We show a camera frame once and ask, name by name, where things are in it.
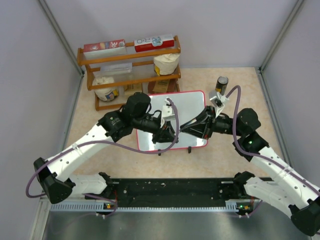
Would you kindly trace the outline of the pink framed whiteboard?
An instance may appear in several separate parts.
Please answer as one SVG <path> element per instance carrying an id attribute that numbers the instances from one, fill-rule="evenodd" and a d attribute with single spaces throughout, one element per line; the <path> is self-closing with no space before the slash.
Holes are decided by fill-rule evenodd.
<path id="1" fill-rule="evenodd" d="M 165 105 L 165 99 L 169 97 L 175 104 L 178 111 L 179 125 L 195 118 L 205 108 L 205 94 L 201 90 L 182 91 L 174 93 L 153 94 L 151 98 L 151 112 L 161 110 Z M 136 131 L 137 146 L 140 151 L 154 152 L 167 148 L 169 143 L 153 143 L 152 134 L 141 130 Z M 178 143 L 172 149 L 187 149 L 188 147 L 199 148 L 208 144 L 208 141 L 202 138 L 197 138 L 190 134 L 181 132 L 178 135 Z"/>

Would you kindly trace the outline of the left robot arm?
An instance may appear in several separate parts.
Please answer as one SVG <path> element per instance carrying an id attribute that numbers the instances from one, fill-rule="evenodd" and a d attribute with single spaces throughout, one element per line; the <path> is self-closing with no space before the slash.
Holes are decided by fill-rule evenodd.
<path id="1" fill-rule="evenodd" d="M 170 98 L 165 99 L 161 110 L 150 113 L 151 98 L 142 92 L 130 96 L 118 110 L 106 113 L 79 140 L 64 151 L 48 158 L 38 158 L 34 163 L 35 175 L 52 204 L 69 197 L 87 195 L 109 198 L 114 183 L 104 172 L 94 175 L 75 175 L 74 171 L 102 149 L 113 145 L 132 133 L 134 129 L 152 134 L 154 143 L 178 142 L 178 133 L 171 120 L 178 121 L 178 110 Z"/>

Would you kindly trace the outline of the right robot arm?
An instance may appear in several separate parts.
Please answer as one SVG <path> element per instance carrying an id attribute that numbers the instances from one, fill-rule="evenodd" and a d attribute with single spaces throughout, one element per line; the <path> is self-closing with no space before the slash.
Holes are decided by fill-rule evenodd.
<path id="1" fill-rule="evenodd" d="M 252 108 L 236 112 L 233 118 L 216 114 L 206 106 L 194 119 L 182 124 L 180 132 L 208 140 L 213 133 L 233 136 L 238 154 L 264 170 L 271 178 L 266 182 L 249 172 L 236 175 L 233 192 L 239 198 L 258 198 L 280 210 L 294 226 L 307 236 L 320 233 L 320 188 L 312 184 L 286 163 L 263 139 L 257 129 L 261 126 Z"/>

